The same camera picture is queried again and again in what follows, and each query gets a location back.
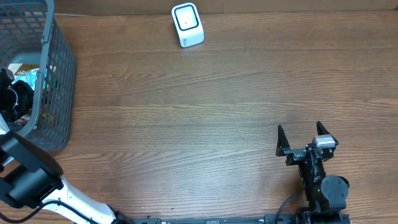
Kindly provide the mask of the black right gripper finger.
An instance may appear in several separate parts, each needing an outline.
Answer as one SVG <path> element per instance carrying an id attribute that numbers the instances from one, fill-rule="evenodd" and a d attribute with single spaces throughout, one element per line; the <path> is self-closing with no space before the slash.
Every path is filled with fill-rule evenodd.
<path id="1" fill-rule="evenodd" d="M 277 127 L 277 148 L 275 154 L 277 156 L 284 156 L 286 151 L 290 150 L 290 144 L 285 135 L 284 129 L 281 125 Z"/>
<path id="2" fill-rule="evenodd" d="M 322 123 L 320 121 L 317 121 L 317 133 L 318 135 L 327 135 L 330 134 L 326 128 L 324 127 L 324 125 L 322 125 Z"/>

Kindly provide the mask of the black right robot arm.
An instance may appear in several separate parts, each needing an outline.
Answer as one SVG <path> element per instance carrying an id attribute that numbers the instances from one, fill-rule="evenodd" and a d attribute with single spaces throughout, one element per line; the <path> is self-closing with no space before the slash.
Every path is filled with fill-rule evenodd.
<path id="1" fill-rule="evenodd" d="M 290 196 L 275 214 L 274 223 L 350 223 L 346 208 L 349 181 L 338 175 L 327 175 L 323 163 L 334 157 L 339 145 L 321 122 L 317 122 L 317 135 L 303 149 L 292 149 L 281 125 L 277 128 L 276 156 L 286 157 L 287 166 L 297 166 L 303 187 Z M 283 208 L 305 193 L 307 206 L 298 208 L 293 215 L 282 218 Z"/>

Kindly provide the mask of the brown snack pouch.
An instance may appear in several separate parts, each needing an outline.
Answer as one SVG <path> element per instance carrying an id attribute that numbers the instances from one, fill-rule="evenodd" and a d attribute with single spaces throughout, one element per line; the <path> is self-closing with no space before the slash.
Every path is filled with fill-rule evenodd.
<path id="1" fill-rule="evenodd" d="M 38 78 L 39 65 L 28 63 L 11 63 L 8 69 L 14 74 L 14 81 L 35 82 Z"/>

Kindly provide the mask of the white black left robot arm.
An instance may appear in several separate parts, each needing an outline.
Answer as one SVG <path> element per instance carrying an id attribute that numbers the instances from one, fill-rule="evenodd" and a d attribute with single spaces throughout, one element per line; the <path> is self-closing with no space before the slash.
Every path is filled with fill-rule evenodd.
<path id="1" fill-rule="evenodd" d="M 19 165 L 1 178 L 1 200 L 13 208 L 29 207 L 33 211 L 21 219 L 1 215 L 5 222 L 26 222 L 41 210 L 55 212 L 74 223 L 132 222 L 122 212 L 72 186 L 49 153 L 5 128 L 1 136 L 1 162 L 9 157 Z"/>

